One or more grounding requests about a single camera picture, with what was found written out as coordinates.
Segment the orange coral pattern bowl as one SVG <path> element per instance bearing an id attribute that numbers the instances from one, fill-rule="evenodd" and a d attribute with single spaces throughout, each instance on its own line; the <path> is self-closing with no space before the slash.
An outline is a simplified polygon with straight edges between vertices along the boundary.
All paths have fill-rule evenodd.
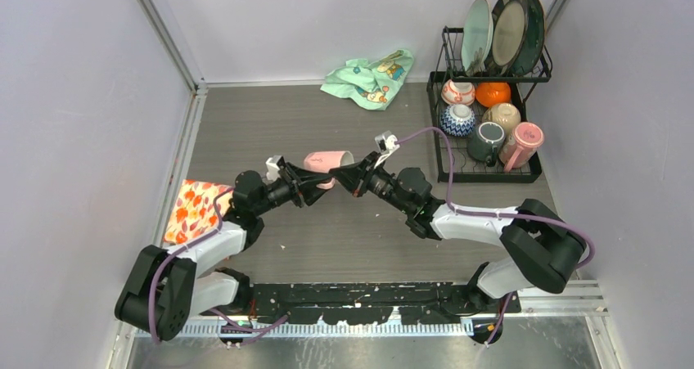
<path id="1" fill-rule="evenodd" d="M 475 101 L 475 85 L 448 79 L 443 85 L 441 97 L 449 105 L 463 104 L 470 106 Z"/>

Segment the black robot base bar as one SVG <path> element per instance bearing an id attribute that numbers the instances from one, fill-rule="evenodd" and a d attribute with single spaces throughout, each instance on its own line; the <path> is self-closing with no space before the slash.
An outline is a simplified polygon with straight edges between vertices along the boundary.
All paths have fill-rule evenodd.
<path id="1" fill-rule="evenodd" d="M 466 285 L 453 282 L 392 283 L 256 283 L 240 299 L 217 309 L 231 317 L 242 316 L 273 323 L 328 325 L 384 324 L 398 314 L 402 324 L 453 324 L 475 315 L 496 318 L 502 299 L 485 299 Z"/>

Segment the mint green flower plate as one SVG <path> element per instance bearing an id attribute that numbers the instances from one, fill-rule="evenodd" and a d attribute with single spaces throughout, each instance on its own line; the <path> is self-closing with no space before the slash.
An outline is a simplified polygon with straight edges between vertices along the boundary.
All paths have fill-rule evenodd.
<path id="1" fill-rule="evenodd" d="M 493 41 L 493 16 L 487 0 L 475 0 L 468 11 L 464 27 L 461 58 L 465 74 L 472 76 L 485 70 L 485 60 Z"/>

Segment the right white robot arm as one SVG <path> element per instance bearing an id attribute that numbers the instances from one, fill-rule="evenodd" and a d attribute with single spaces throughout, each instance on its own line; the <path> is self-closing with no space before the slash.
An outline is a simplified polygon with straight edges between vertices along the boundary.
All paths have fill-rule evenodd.
<path id="1" fill-rule="evenodd" d="M 540 201 L 501 209 L 449 204 L 432 194 L 419 168 L 389 173 L 378 159 L 372 152 L 330 173 L 353 196 L 371 192 L 394 206 L 420 238 L 477 241 L 507 252 L 503 260 L 480 265 L 468 284 L 468 304 L 478 312 L 488 312 L 504 295 L 524 288 L 561 293 L 588 248 Z"/>

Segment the pink glass mug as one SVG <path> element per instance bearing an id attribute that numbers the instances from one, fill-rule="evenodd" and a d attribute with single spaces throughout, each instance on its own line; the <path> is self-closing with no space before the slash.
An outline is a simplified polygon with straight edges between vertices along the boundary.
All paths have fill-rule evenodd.
<path id="1" fill-rule="evenodd" d="M 537 124 L 521 122 L 515 126 L 499 152 L 503 172 L 509 173 L 528 162 L 544 140 L 543 130 Z"/>

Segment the black rimmed cream plate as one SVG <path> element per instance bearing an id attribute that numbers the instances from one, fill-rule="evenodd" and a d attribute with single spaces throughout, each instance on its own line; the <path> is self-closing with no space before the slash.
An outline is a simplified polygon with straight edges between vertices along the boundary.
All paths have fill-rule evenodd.
<path id="1" fill-rule="evenodd" d="M 492 17 L 492 47 L 485 66 L 490 76 L 502 76 L 510 70 L 523 47 L 528 27 L 528 0 L 497 0 Z"/>

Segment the pale pink mug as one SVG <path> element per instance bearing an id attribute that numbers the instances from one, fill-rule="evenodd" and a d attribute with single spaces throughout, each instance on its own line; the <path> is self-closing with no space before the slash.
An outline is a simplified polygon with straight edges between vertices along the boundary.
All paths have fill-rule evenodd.
<path id="1" fill-rule="evenodd" d="M 316 151 L 304 158 L 304 169 L 316 173 L 328 173 L 333 168 L 338 168 L 354 163 L 354 156 L 350 151 Z"/>

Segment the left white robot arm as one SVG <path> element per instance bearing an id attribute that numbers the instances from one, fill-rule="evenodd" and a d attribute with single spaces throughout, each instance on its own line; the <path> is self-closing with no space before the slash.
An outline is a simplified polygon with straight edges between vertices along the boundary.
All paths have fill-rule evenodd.
<path id="1" fill-rule="evenodd" d="M 212 203 L 218 218 L 210 230 L 187 243 L 165 249 L 143 248 L 115 302 L 115 318 L 146 331 L 156 341 L 174 338 L 191 316 L 223 307 L 243 314 L 251 302 L 248 277 L 219 263 L 250 248 L 264 229 L 263 214 L 292 203 L 310 206 L 326 193 L 329 173 L 318 173 L 275 156 L 268 161 L 275 178 L 247 170 L 237 175 L 228 190 L 230 207 L 225 214 Z"/>

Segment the white ceramic bowl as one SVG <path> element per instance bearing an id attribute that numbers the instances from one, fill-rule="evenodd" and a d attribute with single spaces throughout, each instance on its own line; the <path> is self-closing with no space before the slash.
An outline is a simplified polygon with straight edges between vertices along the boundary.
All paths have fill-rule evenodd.
<path id="1" fill-rule="evenodd" d="M 482 121 L 498 124 L 508 136 L 522 122 L 522 118 L 520 111 L 513 104 L 503 102 L 488 108 L 483 114 Z"/>

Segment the dark green mug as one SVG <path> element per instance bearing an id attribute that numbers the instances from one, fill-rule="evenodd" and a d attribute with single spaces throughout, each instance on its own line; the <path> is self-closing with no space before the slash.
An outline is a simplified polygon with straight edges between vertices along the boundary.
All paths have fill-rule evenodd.
<path id="1" fill-rule="evenodd" d="M 473 160 L 482 162 L 486 167 L 494 167 L 505 136 L 502 127 L 494 122 L 479 124 L 468 140 L 468 155 Z"/>

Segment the dark blue floral plate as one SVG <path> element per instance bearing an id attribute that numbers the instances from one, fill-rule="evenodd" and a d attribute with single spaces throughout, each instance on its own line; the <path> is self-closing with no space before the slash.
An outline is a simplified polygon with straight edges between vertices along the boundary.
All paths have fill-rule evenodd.
<path id="1" fill-rule="evenodd" d="M 522 49 L 514 61 L 511 72 L 525 76 L 532 72 L 542 55 L 545 42 L 545 14 L 540 0 L 527 0 L 528 24 Z"/>

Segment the white bowl orange outside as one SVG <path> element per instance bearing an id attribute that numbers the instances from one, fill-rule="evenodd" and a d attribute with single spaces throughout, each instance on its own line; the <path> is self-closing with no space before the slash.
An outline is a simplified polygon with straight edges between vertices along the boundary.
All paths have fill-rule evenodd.
<path id="1" fill-rule="evenodd" d="M 491 108 L 499 103 L 511 101 L 511 87 L 508 83 L 483 82 L 475 90 L 475 99 L 483 107 Z"/>

